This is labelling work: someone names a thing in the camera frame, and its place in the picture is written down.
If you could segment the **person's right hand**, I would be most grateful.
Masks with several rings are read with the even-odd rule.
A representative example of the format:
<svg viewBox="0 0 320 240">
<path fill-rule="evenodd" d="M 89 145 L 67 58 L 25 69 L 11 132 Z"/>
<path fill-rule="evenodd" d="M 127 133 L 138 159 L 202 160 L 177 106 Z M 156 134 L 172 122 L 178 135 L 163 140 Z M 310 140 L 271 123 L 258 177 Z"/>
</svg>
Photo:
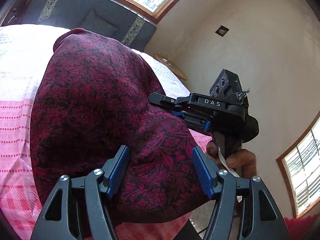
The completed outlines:
<svg viewBox="0 0 320 240">
<path fill-rule="evenodd" d="M 219 149 L 216 144 L 211 140 L 206 145 L 206 156 L 215 161 L 219 168 L 233 168 L 242 170 L 242 178 L 249 179 L 257 175 L 257 158 L 254 153 L 247 149 L 241 149 L 226 159 L 226 165 L 221 163 L 219 159 Z"/>
</svg>

